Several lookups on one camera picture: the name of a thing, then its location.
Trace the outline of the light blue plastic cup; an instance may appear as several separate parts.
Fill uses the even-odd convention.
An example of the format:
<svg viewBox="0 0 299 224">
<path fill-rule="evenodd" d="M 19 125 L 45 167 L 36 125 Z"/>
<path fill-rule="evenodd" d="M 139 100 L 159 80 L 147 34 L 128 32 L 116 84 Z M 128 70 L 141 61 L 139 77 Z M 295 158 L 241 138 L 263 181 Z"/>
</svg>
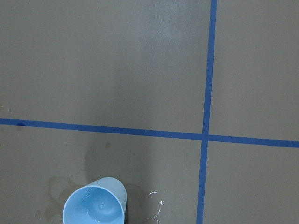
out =
<svg viewBox="0 0 299 224">
<path fill-rule="evenodd" d="M 64 224 L 123 224 L 127 192 L 119 180 L 104 177 L 74 191 L 66 200 Z"/>
</svg>

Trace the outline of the brown paper table cover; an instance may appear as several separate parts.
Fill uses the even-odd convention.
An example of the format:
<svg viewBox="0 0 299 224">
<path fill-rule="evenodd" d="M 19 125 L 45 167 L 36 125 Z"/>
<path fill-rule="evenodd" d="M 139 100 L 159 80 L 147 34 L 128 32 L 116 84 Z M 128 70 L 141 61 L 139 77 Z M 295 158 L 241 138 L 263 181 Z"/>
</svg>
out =
<svg viewBox="0 0 299 224">
<path fill-rule="evenodd" d="M 298 223 L 298 1 L 1 1 L 1 223 L 106 176 L 128 224 Z"/>
</svg>

